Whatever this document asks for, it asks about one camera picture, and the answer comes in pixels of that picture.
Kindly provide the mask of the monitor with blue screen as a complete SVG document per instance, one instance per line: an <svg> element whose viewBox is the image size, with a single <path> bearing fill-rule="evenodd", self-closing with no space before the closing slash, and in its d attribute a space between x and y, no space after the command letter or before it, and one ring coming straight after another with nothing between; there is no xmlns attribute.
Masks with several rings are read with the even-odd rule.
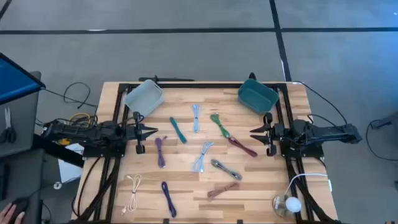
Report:
<svg viewBox="0 0 398 224"><path fill-rule="evenodd" d="M44 89L43 82L0 52L0 105Z"/></svg>

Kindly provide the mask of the teal plastic bin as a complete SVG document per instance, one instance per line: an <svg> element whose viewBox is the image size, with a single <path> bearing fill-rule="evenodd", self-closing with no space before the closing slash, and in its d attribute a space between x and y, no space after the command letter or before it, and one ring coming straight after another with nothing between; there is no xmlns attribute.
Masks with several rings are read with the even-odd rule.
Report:
<svg viewBox="0 0 398 224"><path fill-rule="evenodd" d="M270 112L278 100L276 91L257 80L246 80L238 90L238 101L257 114Z"/></svg>

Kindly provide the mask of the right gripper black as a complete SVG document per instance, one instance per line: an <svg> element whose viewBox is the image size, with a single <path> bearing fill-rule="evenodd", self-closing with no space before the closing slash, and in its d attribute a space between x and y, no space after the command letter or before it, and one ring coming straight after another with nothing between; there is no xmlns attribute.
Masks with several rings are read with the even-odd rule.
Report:
<svg viewBox="0 0 398 224"><path fill-rule="evenodd" d="M274 140L278 140L278 137L276 136L275 127L271 125L272 121L273 115L272 113L268 112L263 117L264 124L260 128L250 130L251 133L267 133L265 136L250 135L250 137L260 141L264 145L268 145L266 150L268 156L275 156L277 154L277 147L274 144Z"/></svg>

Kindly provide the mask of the black aluminium table frame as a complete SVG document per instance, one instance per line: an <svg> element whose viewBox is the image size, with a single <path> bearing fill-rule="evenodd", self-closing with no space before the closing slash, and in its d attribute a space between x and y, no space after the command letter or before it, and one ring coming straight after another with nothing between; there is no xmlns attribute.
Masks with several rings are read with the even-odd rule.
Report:
<svg viewBox="0 0 398 224"><path fill-rule="evenodd" d="M116 191L100 218L113 223L293 223L272 201L289 185L286 161L250 137L262 116L238 101L239 83L163 83L164 103L145 119L158 131L146 152L127 144Z"/></svg>

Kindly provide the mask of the dark grey desk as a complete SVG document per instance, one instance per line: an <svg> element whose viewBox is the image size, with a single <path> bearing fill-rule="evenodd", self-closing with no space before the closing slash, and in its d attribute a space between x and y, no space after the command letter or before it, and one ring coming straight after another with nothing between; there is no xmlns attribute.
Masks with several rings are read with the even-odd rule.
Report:
<svg viewBox="0 0 398 224"><path fill-rule="evenodd" d="M40 224L44 153L41 150L25 151L12 156L0 158L0 164L9 166L6 198L0 200L0 211L17 198L29 197L22 224Z"/></svg>

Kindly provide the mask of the black flat bar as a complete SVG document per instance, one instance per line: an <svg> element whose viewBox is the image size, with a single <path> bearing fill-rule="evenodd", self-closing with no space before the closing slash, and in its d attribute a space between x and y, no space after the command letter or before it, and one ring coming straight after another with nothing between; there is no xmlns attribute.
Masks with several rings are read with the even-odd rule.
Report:
<svg viewBox="0 0 398 224"><path fill-rule="evenodd" d="M186 78L159 78L158 76L140 77L139 78L140 82L144 82L146 80L152 80L155 83L158 83L158 82L194 82L193 79L186 79Z"/></svg>

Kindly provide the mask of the white paper sheet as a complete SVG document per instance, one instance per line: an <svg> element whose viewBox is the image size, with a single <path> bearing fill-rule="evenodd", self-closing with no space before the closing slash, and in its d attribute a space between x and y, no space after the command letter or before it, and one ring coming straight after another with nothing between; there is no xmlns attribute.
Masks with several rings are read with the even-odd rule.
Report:
<svg viewBox="0 0 398 224"><path fill-rule="evenodd" d="M78 143L70 144L65 147L73 152L82 155L84 147ZM83 169L81 167L69 164L61 159L58 159L61 182L67 182L70 179L75 179L81 176Z"/></svg>

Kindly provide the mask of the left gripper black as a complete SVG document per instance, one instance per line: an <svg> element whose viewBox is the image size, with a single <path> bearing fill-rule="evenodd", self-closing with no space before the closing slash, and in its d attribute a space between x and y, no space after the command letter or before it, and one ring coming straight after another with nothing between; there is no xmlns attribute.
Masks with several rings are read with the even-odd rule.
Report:
<svg viewBox="0 0 398 224"><path fill-rule="evenodd" d="M136 140L136 153L143 154L145 153L145 147L141 144L141 141L145 141L150 135L156 133L158 128L148 127L142 124L141 121L144 119L144 116L141 115L140 112L133 112L132 119L135 121L135 123L126 125L126 139Z"/></svg>

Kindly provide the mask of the black diagonal beam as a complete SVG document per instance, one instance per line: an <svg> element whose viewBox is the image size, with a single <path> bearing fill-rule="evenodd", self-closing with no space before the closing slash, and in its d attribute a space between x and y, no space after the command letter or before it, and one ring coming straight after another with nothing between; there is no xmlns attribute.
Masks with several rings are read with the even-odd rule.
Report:
<svg viewBox="0 0 398 224"><path fill-rule="evenodd" d="M32 149L43 149L50 156L61 159L69 164L81 168L84 166L83 156L81 154L55 144L37 134L33 137Z"/></svg>

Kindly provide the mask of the black computer mouse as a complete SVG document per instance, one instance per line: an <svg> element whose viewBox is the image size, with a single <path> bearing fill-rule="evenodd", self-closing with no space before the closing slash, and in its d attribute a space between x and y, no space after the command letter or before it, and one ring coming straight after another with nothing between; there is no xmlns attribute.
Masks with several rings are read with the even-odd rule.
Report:
<svg viewBox="0 0 398 224"><path fill-rule="evenodd" d="M29 198L28 197L19 197L16 198L13 202L13 205L16 206L16 209L14 210L14 213L10 219L10 224L14 224L17 216L22 213L25 212L27 210L27 207L29 206Z"/></svg>

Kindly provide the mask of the black stand leg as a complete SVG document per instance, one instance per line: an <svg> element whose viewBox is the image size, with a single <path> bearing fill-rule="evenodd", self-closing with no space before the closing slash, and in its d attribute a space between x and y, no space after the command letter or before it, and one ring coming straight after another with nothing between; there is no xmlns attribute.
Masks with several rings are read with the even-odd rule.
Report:
<svg viewBox="0 0 398 224"><path fill-rule="evenodd" d="M398 130L398 112L388 117L371 121L372 129L379 129L387 125L392 125L395 130Z"/></svg>

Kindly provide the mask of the bulb lamp with brass base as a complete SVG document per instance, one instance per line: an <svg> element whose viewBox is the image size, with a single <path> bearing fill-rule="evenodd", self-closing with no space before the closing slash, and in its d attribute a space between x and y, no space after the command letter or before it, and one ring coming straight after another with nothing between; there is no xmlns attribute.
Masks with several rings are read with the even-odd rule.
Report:
<svg viewBox="0 0 398 224"><path fill-rule="evenodd" d="M302 203L297 197L279 194L274 197L272 208L279 216L288 217L300 212Z"/></svg>

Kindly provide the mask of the grey side table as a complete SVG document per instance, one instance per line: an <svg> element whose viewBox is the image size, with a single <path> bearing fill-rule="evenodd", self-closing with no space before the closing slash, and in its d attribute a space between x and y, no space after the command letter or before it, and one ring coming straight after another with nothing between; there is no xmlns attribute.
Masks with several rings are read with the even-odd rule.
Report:
<svg viewBox="0 0 398 224"><path fill-rule="evenodd" d="M16 140L13 143L9 141L1 143L0 138L0 157L17 154L31 148L34 137L38 99L39 92L35 92L0 105L0 136L6 128L6 108L10 109L11 124L16 132Z"/></svg>

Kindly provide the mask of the light grey plastic bin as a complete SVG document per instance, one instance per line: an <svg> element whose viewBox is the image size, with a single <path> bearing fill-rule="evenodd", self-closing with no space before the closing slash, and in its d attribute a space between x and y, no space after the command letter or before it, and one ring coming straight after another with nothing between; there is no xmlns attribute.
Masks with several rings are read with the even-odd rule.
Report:
<svg viewBox="0 0 398 224"><path fill-rule="evenodd" d="M133 112L148 117L164 102L164 91L152 80L138 85L124 99L124 104Z"/></svg>

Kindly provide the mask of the person's hand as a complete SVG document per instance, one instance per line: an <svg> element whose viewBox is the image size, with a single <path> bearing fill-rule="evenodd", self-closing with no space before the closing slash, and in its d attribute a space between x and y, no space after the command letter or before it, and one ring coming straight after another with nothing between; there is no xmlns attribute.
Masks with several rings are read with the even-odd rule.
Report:
<svg viewBox="0 0 398 224"><path fill-rule="evenodd" d="M24 218L25 212L21 212L12 221L12 216L16 211L16 205L9 203L1 212L0 212L0 224L21 224Z"/></svg>

